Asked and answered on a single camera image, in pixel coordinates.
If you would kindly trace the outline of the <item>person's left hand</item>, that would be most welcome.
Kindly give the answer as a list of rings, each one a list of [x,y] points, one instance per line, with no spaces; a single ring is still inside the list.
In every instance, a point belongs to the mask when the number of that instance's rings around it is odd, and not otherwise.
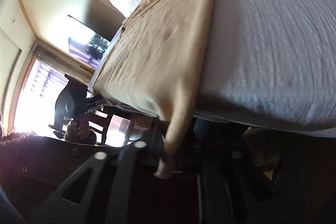
[[[64,140],[72,143],[95,145],[97,137],[91,130],[87,117],[83,117],[79,122],[71,120],[67,125]]]

